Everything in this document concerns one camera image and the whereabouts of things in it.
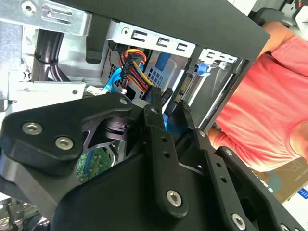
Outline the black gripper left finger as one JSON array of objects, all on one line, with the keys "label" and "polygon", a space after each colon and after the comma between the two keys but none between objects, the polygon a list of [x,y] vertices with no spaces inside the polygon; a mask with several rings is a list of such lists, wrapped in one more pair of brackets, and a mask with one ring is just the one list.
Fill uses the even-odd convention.
[{"label": "black gripper left finger", "polygon": [[152,187],[148,202],[172,217],[185,217],[188,204],[173,138],[163,122],[160,89],[151,87],[145,101],[139,107],[119,93],[107,93],[10,114],[0,132],[1,176],[51,218],[78,186],[74,173],[81,155],[126,141],[130,151],[106,174],[129,181],[124,165],[145,158]]}]

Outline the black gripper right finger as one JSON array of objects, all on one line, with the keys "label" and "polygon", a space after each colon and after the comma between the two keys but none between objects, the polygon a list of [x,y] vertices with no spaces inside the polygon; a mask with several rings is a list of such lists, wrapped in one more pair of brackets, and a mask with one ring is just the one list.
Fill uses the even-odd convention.
[{"label": "black gripper right finger", "polygon": [[302,226],[274,198],[235,153],[212,148],[204,132],[195,128],[187,103],[181,103],[185,134],[181,163],[202,172],[210,221],[218,231],[301,231]]}]

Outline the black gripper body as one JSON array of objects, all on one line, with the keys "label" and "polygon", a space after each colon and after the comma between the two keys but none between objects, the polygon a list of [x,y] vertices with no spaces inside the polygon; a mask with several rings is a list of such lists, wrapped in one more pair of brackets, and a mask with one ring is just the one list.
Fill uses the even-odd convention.
[{"label": "black gripper body", "polygon": [[229,231],[229,216],[221,213],[213,187],[195,172],[205,163],[198,151],[179,154],[180,180],[189,211],[174,218],[155,202],[153,174],[141,154],[71,190],[58,204],[53,231]]}]

